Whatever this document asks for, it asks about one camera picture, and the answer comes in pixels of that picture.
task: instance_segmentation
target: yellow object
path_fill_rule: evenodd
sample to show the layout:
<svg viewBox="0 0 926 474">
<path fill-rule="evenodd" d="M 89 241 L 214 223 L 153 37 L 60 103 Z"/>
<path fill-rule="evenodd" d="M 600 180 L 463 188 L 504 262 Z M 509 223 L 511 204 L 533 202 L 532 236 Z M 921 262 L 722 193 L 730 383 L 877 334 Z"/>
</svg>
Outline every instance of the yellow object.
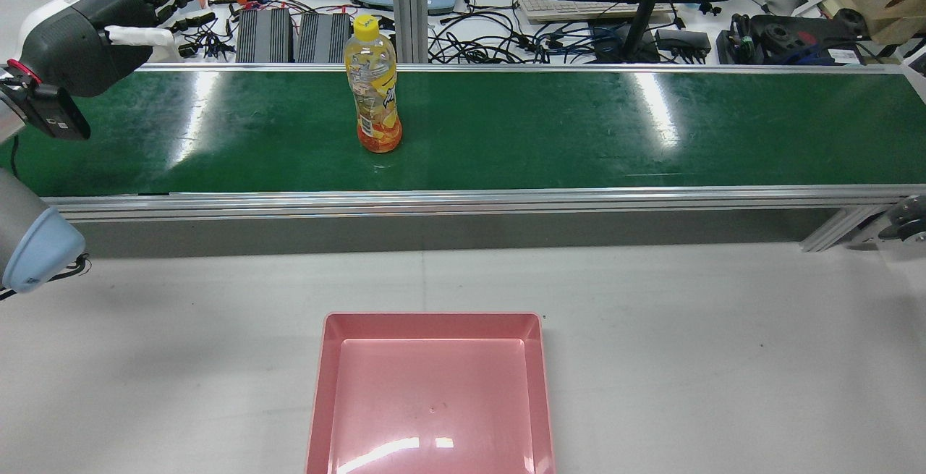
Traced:
<svg viewBox="0 0 926 474">
<path fill-rule="evenodd" d="M 388 152 L 402 140 L 396 107 L 396 49 L 380 34 L 377 19 L 354 19 L 354 35 L 344 46 L 347 82 L 357 104 L 357 137 L 371 152 Z"/>
<path fill-rule="evenodd" d="M 380 21 L 375 16 L 361 14 L 354 18 L 354 35 L 361 42 L 371 42 L 380 35 Z"/>
</svg>

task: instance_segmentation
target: conveyor belt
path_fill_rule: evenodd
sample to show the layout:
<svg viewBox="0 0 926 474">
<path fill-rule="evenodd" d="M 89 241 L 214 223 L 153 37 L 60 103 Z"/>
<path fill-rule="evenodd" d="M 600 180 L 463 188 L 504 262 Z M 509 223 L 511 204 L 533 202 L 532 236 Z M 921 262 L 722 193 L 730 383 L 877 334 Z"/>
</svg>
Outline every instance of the conveyor belt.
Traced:
<svg viewBox="0 0 926 474">
<path fill-rule="evenodd" d="M 364 151 L 340 69 L 160 69 L 80 99 L 92 140 L 24 135 L 43 196 L 926 183 L 905 75 L 400 74 L 404 140 Z"/>
</svg>

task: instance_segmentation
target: pink tray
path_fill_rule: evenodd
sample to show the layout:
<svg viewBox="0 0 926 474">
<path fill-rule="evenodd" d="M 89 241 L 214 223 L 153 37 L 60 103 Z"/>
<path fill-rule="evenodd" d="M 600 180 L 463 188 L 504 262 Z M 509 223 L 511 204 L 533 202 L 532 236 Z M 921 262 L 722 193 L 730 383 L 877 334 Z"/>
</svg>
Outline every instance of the pink tray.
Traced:
<svg viewBox="0 0 926 474">
<path fill-rule="evenodd" d="M 532 313 L 333 313 L 307 474 L 554 474 Z"/>
</svg>

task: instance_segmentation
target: yellow bottle cap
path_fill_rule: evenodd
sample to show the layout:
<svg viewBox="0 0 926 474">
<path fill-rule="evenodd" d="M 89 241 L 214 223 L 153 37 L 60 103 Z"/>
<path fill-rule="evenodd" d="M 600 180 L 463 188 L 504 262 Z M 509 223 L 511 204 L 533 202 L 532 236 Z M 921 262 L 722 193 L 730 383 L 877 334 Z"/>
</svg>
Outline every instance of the yellow bottle cap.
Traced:
<svg viewBox="0 0 926 474">
<path fill-rule="evenodd" d="M 361 14 L 354 18 L 354 36 L 361 42 L 371 42 L 380 35 L 380 21 L 375 16 Z"/>
</svg>

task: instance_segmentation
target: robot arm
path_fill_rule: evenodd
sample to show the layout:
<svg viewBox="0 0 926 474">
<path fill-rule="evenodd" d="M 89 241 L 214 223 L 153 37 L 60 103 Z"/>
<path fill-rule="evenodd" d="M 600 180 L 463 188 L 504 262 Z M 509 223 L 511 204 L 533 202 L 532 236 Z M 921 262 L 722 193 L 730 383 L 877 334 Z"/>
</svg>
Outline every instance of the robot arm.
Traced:
<svg viewBox="0 0 926 474">
<path fill-rule="evenodd" d="M 20 51 L 0 65 L 0 144 L 26 124 L 61 140 L 89 138 L 70 97 L 102 94 L 153 54 L 179 59 L 178 27 L 164 27 L 189 1 L 54 0 L 30 14 Z M 0 169 L 0 292 L 29 292 L 83 250 L 74 227 Z"/>
</svg>

